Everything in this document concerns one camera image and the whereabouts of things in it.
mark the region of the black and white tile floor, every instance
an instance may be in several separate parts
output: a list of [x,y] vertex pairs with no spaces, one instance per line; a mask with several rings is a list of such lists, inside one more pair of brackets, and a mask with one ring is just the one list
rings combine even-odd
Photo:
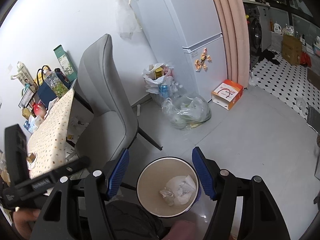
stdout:
[[275,59],[280,65],[264,59],[253,67],[253,75],[261,78],[258,87],[279,98],[305,119],[306,116],[295,104],[297,97],[320,111],[320,91],[307,80],[307,68],[292,66],[282,58],[281,53],[277,53]]

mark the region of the polka dot tablecloth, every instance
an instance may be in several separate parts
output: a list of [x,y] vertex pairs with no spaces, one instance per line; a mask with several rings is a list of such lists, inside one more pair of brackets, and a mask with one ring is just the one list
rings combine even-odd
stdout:
[[46,119],[31,135],[28,153],[36,153],[36,163],[30,171],[35,178],[62,166],[66,162],[65,141],[74,90],[69,90],[54,104]]

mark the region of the chair back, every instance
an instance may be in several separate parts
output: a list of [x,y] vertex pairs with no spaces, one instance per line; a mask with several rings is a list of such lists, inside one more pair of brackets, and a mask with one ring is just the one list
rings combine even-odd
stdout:
[[109,34],[103,35],[84,51],[79,64],[78,83],[95,117],[115,111],[126,128],[130,123],[130,127],[137,128],[137,118],[113,61]]

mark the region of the blue can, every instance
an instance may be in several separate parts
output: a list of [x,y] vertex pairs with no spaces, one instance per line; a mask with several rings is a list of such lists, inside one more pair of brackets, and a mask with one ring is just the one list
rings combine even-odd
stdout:
[[168,85],[161,85],[161,95],[163,98],[169,97],[169,86]]

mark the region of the white refrigerator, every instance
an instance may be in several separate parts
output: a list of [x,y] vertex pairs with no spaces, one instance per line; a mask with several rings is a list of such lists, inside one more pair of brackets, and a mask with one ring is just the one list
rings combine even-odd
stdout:
[[[132,0],[158,63],[174,68],[174,79],[205,100],[227,78],[221,26],[213,0]],[[212,58],[196,72],[204,48]]]

